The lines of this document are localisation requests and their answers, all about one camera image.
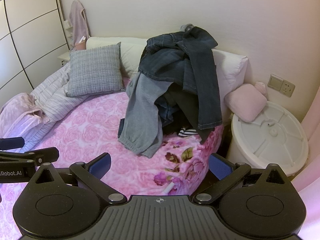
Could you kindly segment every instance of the wall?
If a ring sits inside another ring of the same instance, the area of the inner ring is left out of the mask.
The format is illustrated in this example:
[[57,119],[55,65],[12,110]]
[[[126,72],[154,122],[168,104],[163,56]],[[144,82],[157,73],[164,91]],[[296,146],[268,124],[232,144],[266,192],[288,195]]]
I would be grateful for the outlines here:
[[[68,15],[73,0],[61,0]],[[291,98],[268,89],[269,99],[305,116],[320,85],[320,0],[80,0],[92,36],[148,38],[193,23],[218,49],[246,55],[246,82],[270,74],[296,85]]]

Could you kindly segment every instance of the white pillow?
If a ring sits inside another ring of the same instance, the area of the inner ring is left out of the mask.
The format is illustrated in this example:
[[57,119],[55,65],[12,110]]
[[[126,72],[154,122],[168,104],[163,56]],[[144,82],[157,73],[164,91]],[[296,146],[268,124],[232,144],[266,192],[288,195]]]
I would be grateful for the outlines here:
[[[147,44],[147,39],[123,37],[90,37],[87,40],[87,49],[117,44],[121,41],[121,73],[132,78],[137,72],[141,54]],[[212,50],[214,62],[217,66],[217,77],[220,90],[222,119],[226,122],[230,111],[224,103],[224,97],[243,84],[248,58],[222,50]]]

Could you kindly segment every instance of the white round container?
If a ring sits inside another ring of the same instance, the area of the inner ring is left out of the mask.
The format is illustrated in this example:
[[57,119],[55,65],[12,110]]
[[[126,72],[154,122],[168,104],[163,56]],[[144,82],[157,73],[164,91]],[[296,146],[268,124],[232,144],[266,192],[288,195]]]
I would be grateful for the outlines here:
[[299,121],[282,106],[267,102],[253,122],[234,115],[227,159],[252,168],[277,163],[287,176],[294,175],[308,158],[308,140]]

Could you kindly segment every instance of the pink plush toy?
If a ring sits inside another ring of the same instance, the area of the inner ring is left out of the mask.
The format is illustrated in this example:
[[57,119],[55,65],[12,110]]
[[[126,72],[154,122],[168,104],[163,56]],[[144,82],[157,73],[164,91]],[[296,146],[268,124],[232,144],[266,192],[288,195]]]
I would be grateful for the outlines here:
[[243,84],[228,93],[224,102],[241,120],[252,122],[267,103],[267,98],[262,94],[266,94],[267,91],[262,84],[255,85],[259,90],[251,84]]

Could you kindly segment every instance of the sliding wardrobe door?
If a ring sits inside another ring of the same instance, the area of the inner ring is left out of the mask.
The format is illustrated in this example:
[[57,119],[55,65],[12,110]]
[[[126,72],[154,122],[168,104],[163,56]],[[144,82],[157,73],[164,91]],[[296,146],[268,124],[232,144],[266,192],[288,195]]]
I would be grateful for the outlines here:
[[56,0],[5,0],[10,30],[57,9]]
[[61,67],[68,51],[57,0],[4,0],[12,42],[31,86]]
[[6,101],[32,87],[23,71],[12,43],[5,16],[4,1],[0,1],[0,109]]
[[12,38],[25,69],[36,60],[66,44],[57,10],[18,28],[12,32]]
[[10,34],[9,27],[7,24],[7,19],[5,17],[5,11],[4,11],[4,1],[0,1],[0,40]]
[[24,72],[20,72],[0,89],[0,108],[15,95],[26,92],[31,93],[32,87]]
[[68,46],[65,44],[40,58],[26,68],[26,73],[33,87],[38,86],[53,72],[61,68],[61,60],[58,59],[58,56],[66,51],[68,51]]

